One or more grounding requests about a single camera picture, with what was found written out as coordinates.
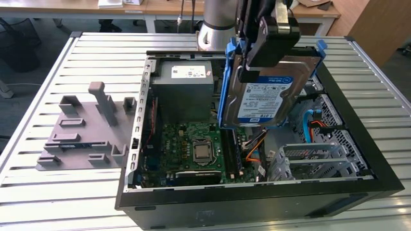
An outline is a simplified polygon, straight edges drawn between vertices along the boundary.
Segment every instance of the power supply label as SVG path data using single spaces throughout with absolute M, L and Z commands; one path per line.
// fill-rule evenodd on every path
M 292 77 L 260 76 L 247 83 L 238 118 L 242 123 L 270 121 L 283 103 L 282 92 L 291 87 Z
M 174 66 L 171 78 L 206 78 L 206 66 Z

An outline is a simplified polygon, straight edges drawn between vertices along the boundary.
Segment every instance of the hard drive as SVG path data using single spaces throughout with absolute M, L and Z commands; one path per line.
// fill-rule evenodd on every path
M 320 59 L 286 56 L 275 67 L 260 71 L 256 82 L 242 83 L 236 76 L 239 58 L 235 57 L 228 86 L 223 89 L 227 97 L 220 101 L 220 127 L 279 127 Z

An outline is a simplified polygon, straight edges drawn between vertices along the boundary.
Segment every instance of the blue cable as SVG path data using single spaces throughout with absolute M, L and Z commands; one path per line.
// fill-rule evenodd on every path
M 311 143 L 310 131 L 308 131 L 308 115 L 314 115 L 314 110 L 310 109 L 304 112 L 303 116 L 303 131 L 307 143 Z

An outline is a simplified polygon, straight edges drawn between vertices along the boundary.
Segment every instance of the motherboard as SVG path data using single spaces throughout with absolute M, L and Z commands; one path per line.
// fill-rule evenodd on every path
M 238 143 L 246 141 L 246 133 L 242 128 L 236 130 L 235 134 Z M 147 171 L 150 182 L 155 187 L 175 186 L 178 178 L 184 178 L 188 185 L 196 185 L 199 182 L 212 184 L 208 181 L 214 177 L 219 184 L 255 182 L 252 166 L 239 167 L 239 177 L 227 177 L 222 145 L 218 124 L 166 124 L 162 132 L 159 168 Z

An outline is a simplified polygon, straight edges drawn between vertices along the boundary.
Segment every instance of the aluminum profile table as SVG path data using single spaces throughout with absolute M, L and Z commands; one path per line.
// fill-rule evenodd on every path
M 303 37 L 299 46 L 319 38 Z M 410 230 L 411 106 L 355 42 L 324 37 L 324 64 L 406 189 L 332 218 L 207 227 L 208 230 Z M 36 171 L 36 160 L 59 117 L 63 95 L 95 101 L 91 81 L 114 100 L 138 97 L 147 50 L 196 50 L 191 34 L 84 33 L 70 38 L 0 156 L 2 230 L 139 230 L 114 209 L 120 169 Z

